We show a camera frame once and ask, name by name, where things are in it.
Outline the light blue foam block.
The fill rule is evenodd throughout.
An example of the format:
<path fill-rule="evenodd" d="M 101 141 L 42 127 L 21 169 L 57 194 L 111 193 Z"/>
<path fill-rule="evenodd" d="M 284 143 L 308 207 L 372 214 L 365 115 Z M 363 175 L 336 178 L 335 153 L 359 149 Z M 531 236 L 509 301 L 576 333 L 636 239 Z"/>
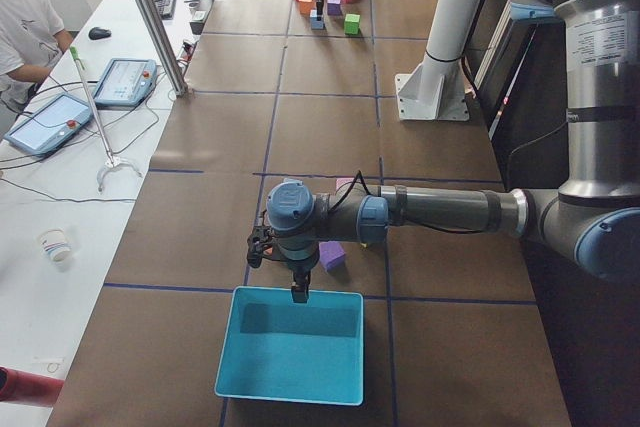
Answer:
<path fill-rule="evenodd" d="M 319 14 L 316 9 L 312 9 L 309 14 L 309 24 L 312 30 L 323 30 L 325 28 L 323 15 Z"/>

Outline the orange textured foam block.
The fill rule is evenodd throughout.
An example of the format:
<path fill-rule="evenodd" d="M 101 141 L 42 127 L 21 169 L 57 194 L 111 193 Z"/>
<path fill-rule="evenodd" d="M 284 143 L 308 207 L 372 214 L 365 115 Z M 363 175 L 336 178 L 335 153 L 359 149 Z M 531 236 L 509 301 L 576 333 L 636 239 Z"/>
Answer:
<path fill-rule="evenodd" d="M 316 9 L 315 0 L 298 0 L 298 7 L 302 15 L 309 16 Z"/>

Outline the purple foam block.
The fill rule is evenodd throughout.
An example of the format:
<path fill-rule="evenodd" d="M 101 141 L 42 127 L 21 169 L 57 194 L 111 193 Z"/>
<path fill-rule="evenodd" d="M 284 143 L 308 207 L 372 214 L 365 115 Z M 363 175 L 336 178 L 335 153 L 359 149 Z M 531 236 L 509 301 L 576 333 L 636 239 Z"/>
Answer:
<path fill-rule="evenodd" d="M 338 241 L 319 243 L 320 263 L 325 271 L 330 272 L 344 264 L 346 253 Z"/>
<path fill-rule="evenodd" d="M 342 0 L 326 0 L 326 12 L 329 16 L 342 16 Z"/>

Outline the green foam block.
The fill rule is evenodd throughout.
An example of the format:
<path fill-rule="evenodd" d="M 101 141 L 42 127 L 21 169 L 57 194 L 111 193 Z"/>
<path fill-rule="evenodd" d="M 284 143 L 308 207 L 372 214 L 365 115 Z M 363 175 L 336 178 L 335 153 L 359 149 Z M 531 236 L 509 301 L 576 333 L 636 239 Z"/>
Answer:
<path fill-rule="evenodd" d="M 344 16 L 344 33 L 348 36 L 357 36 L 360 33 L 361 16 L 359 14 L 348 13 Z"/>

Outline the purple foam block left side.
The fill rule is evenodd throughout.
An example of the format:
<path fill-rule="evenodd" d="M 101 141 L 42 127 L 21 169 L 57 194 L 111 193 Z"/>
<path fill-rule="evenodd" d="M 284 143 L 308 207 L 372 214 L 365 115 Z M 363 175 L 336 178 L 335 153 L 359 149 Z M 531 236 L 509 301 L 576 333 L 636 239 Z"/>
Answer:
<path fill-rule="evenodd" d="M 338 241 L 319 243 L 320 263 L 325 271 L 330 272 L 344 264 L 346 253 Z"/>

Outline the teach pendant far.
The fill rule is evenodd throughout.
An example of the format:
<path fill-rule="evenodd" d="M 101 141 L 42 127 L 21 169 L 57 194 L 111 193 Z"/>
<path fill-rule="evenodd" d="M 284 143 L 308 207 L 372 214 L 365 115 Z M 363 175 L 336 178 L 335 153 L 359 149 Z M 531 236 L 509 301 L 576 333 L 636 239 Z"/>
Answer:
<path fill-rule="evenodd" d="M 99 109 L 132 110 L 151 93 L 156 79 L 154 60 L 113 58 L 100 77 L 93 98 Z"/>

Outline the teach pendant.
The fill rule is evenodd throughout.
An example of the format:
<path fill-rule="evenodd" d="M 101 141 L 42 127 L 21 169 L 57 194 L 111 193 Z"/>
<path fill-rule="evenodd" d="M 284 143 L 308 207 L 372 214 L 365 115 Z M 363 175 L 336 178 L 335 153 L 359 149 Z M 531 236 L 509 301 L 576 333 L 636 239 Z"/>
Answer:
<path fill-rule="evenodd" d="M 85 101 L 63 93 L 9 130 L 4 139 L 26 154 L 43 156 L 61 147 L 92 118 Z"/>
<path fill-rule="evenodd" d="M 154 60 L 113 58 L 100 77 L 93 98 L 99 109 L 132 110 L 151 93 L 156 79 Z"/>

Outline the black computer mouse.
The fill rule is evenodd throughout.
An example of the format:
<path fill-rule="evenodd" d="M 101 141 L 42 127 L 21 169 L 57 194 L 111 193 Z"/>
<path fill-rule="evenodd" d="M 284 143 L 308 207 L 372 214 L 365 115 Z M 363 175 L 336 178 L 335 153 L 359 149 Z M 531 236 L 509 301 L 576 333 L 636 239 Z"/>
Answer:
<path fill-rule="evenodd" d="M 111 31 L 102 27 L 93 27 L 88 32 L 88 38 L 90 40 L 102 40 L 109 38 L 112 35 Z"/>

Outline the reacher grabber tool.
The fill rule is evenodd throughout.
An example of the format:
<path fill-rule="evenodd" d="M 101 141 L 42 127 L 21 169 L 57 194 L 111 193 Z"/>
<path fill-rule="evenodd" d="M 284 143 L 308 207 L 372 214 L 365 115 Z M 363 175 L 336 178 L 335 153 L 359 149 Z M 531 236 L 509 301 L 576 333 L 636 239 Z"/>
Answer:
<path fill-rule="evenodd" d="M 141 170 L 137 167 L 137 165 L 129 160 L 129 159 L 125 159 L 123 157 L 119 157 L 117 155 L 114 154 L 113 149 L 111 148 L 111 145 L 108 141 L 108 138 L 106 136 L 105 133 L 105 129 L 104 126 L 102 124 L 102 121 L 100 119 L 100 115 L 98 112 L 98 108 L 97 105 L 95 103 L 95 100 L 93 98 L 93 94 L 91 92 L 91 89 L 89 87 L 89 83 L 85 77 L 85 73 L 84 73 L 84 66 L 82 64 L 82 61 L 79 57 L 79 54 L 76 50 L 76 48 L 74 46 L 71 46 L 69 48 L 70 51 L 70 55 L 74 61 L 74 64 L 76 66 L 76 70 L 78 72 L 78 76 L 79 79 L 81 81 L 81 84 L 83 86 L 85 95 L 87 97 L 87 102 L 89 107 L 91 108 L 91 112 L 93 114 L 93 118 L 95 120 L 96 126 L 98 128 L 98 132 L 99 132 L 99 136 L 100 139 L 102 141 L 104 150 L 105 150 L 105 154 L 106 154 L 106 161 L 105 164 L 99 169 L 97 175 L 96 175 L 96 180 L 97 180 L 97 184 L 98 184 L 98 191 L 100 193 L 103 192 L 104 190 L 104 181 L 106 176 L 111 173 L 111 172 L 115 172 L 119 169 L 125 168 L 125 167 L 130 167 L 135 174 L 138 177 L 142 176 Z"/>

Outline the paper cup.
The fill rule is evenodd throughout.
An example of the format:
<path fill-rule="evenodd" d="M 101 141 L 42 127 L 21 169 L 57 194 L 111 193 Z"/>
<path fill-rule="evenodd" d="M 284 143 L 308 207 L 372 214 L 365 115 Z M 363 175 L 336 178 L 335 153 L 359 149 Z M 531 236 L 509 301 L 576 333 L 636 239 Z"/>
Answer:
<path fill-rule="evenodd" d="M 50 229 L 37 238 L 38 244 L 53 262 L 62 262 L 71 254 L 71 247 L 65 233 L 61 229 Z"/>

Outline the seated person white shirt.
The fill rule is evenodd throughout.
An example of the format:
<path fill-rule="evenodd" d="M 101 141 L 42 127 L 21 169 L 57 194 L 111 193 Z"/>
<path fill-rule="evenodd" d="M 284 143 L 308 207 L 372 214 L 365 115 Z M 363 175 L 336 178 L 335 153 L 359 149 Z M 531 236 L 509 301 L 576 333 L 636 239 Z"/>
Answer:
<path fill-rule="evenodd" d="M 51 0 L 1 0 L 1 103 L 22 111 L 72 41 Z"/>

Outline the red cylinder object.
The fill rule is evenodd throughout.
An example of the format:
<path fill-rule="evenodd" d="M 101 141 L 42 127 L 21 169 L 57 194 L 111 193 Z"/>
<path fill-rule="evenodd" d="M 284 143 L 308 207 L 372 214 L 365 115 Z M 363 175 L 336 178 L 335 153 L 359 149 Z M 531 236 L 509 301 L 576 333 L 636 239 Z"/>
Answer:
<path fill-rule="evenodd" d="M 52 407 L 64 381 L 29 372 L 1 368 L 1 401 L 39 407 Z"/>

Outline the teach pendant near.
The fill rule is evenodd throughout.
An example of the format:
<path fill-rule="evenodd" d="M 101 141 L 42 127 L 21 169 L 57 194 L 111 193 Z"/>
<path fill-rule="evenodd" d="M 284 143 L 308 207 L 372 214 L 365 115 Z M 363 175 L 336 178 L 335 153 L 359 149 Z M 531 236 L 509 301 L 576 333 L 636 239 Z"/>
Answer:
<path fill-rule="evenodd" d="M 61 147 L 92 118 L 85 101 L 63 93 L 9 130 L 4 139 L 26 154 L 43 156 Z"/>

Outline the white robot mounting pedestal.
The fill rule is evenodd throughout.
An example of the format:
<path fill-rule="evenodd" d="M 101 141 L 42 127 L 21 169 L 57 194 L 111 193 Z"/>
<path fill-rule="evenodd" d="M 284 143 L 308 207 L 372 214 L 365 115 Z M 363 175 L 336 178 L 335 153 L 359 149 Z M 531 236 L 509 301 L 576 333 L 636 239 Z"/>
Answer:
<path fill-rule="evenodd" d="M 399 118 L 467 121 L 460 60 L 480 0 L 438 0 L 422 62 L 395 78 Z"/>

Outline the aluminium frame post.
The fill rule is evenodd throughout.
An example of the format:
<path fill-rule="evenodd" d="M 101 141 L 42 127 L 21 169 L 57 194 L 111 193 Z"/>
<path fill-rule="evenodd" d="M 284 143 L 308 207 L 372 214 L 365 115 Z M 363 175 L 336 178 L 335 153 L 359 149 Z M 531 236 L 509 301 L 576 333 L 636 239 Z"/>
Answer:
<path fill-rule="evenodd" d="M 135 0 L 135 2 L 151 36 L 164 72 L 170 80 L 173 91 L 177 97 L 181 97 L 187 92 L 188 86 L 184 80 L 179 63 L 174 56 L 174 50 L 167 36 L 160 14 L 153 0 Z"/>

